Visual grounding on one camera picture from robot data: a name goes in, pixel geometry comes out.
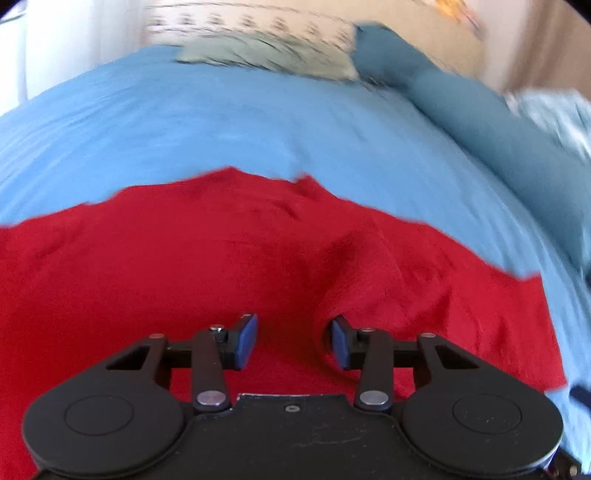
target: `wrinkled fabric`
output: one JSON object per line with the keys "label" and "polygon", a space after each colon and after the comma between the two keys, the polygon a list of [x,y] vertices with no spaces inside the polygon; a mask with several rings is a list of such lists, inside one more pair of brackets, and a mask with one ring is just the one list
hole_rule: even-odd
{"label": "wrinkled fabric", "polygon": [[577,90],[527,89],[505,99],[514,114],[532,120],[591,167],[591,103]]}
{"label": "wrinkled fabric", "polygon": [[[224,166],[307,173],[339,197],[427,223],[508,273],[541,273],[569,387],[591,387],[587,285],[506,185],[400,92],[182,64],[179,50],[143,48],[0,116],[0,223]],[[548,396],[563,416],[562,445],[588,469],[589,411],[568,388]]]}
{"label": "wrinkled fabric", "polygon": [[[400,340],[437,333],[540,391],[566,382],[539,276],[511,277],[311,177],[226,169],[0,230],[0,304],[0,477],[13,480],[33,473],[18,437],[36,396],[152,332],[188,339],[246,312],[258,344],[229,375],[234,395],[353,394],[328,350],[339,314]],[[396,394],[413,389],[397,370]]]}

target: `teal pillow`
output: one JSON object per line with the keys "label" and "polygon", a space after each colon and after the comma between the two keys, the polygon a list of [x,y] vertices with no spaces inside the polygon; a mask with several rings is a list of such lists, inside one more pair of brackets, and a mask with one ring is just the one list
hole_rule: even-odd
{"label": "teal pillow", "polygon": [[591,269],[591,169],[480,82],[425,72],[408,98],[515,193],[587,275]]}
{"label": "teal pillow", "polygon": [[356,28],[351,58],[362,80],[405,91],[419,73],[439,70],[425,54],[388,27],[373,23]]}

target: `gray pillow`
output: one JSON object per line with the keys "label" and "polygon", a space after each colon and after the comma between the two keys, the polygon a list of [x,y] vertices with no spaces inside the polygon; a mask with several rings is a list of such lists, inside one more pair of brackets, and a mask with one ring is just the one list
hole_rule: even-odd
{"label": "gray pillow", "polygon": [[177,61],[257,67],[329,80],[359,77],[349,55],[337,47],[261,32],[223,32],[197,37],[183,47]]}

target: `beige wall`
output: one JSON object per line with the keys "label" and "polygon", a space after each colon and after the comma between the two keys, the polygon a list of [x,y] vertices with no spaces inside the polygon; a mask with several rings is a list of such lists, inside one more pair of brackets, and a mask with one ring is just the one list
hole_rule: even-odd
{"label": "beige wall", "polygon": [[466,0],[486,25],[485,70],[482,80],[500,90],[507,79],[535,0]]}

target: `light blue cloth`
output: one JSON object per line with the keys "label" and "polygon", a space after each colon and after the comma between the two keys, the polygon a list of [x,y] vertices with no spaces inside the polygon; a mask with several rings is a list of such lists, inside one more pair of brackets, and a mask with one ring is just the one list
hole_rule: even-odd
{"label": "light blue cloth", "polygon": [[[0,222],[226,165],[272,178],[307,172],[340,197],[427,222],[513,274],[541,271],[569,382],[591,387],[584,282],[498,178],[400,93],[180,64],[176,54],[141,50],[0,117]],[[588,468],[588,412],[568,390],[550,397],[565,446]]]}
{"label": "light blue cloth", "polygon": [[514,114],[529,118],[591,167],[591,103],[577,90],[526,89],[505,99]]}

